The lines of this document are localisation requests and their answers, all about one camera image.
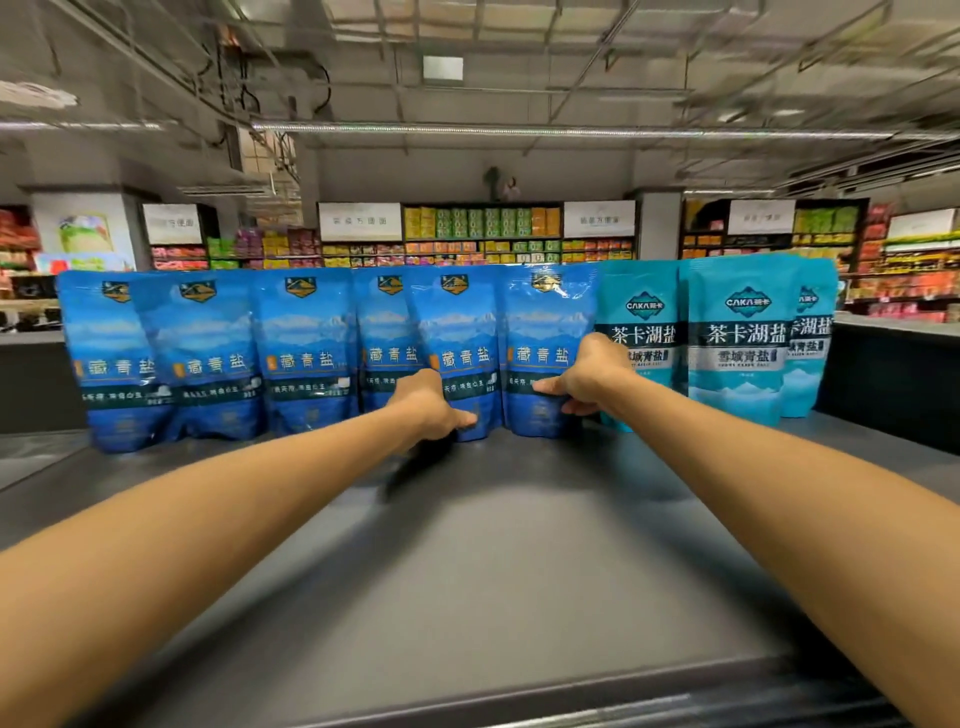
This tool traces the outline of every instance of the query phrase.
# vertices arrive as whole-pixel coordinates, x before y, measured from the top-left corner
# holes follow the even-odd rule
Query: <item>hand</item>
[[[612,376],[634,372],[627,348],[615,344],[602,333],[589,333],[580,342],[577,359],[562,375],[534,382],[534,389],[545,395],[569,395],[563,412],[568,415],[592,415],[602,408],[604,384]]]
[[[407,410],[411,421],[417,424],[417,440],[442,440],[454,429],[477,422],[472,412],[454,409],[446,403],[443,381],[432,369],[421,369],[398,379],[387,406]]]

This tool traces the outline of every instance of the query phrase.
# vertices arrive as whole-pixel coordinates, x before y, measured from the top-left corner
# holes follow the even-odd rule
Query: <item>poster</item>
[[[564,203],[564,237],[633,237],[636,200]]]
[[[731,200],[728,235],[777,235],[793,232],[796,200]]]
[[[101,253],[135,267],[131,225],[119,192],[35,192],[31,195],[40,247],[50,254]]]
[[[144,205],[147,242],[151,245],[203,245],[196,205]]]
[[[400,203],[318,203],[317,209],[324,243],[403,240]]]

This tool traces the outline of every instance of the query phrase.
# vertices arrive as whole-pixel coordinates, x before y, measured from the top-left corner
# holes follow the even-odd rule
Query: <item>gray countertop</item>
[[[823,415],[783,427],[960,502],[958,457]],[[0,493],[0,546],[230,447],[81,450]],[[602,676],[676,676],[685,690],[691,670],[837,661],[636,438],[499,430],[348,490],[87,724],[305,726]]]

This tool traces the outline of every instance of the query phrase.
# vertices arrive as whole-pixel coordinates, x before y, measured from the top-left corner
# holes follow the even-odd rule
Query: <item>ceiling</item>
[[[806,192],[852,189],[859,158],[907,143],[542,137],[531,151],[527,137],[251,140],[242,130],[254,118],[960,128],[955,0],[0,0],[0,11],[0,80],[80,99],[63,111],[0,104],[0,117],[179,121],[161,133],[0,136],[17,162],[0,176],[18,184],[137,182],[176,195],[178,185],[273,175],[280,198],[309,207],[482,194],[485,167],[498,165],[531,194],[578,194],[578,181],[591,196],[798,175],[810,177],[795,187]],[[462,82],[425,82],[423,55],[462,57]],[[874,162],[872,183],[885,181],[884,165],[923,169],[960,154],[919,146]]]

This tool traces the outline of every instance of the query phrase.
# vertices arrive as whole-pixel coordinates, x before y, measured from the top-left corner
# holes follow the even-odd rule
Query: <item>white sign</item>
[[[403,239],[400,203],[318,203],[317,208],[324,243]]]
[[[929,212],[914,212],[910,215],[895,215],[890,219],[887,240],[902,237],[945,235],[953,232],[954,207],[934,209]]]
[[[147,241],[151,245],[203,245],[196,205],[144,205]]]
[[[793,232],[796,200],[731,200],[727,235]]]
[[[636,201],[564,203],[564,237],[633,237]]]

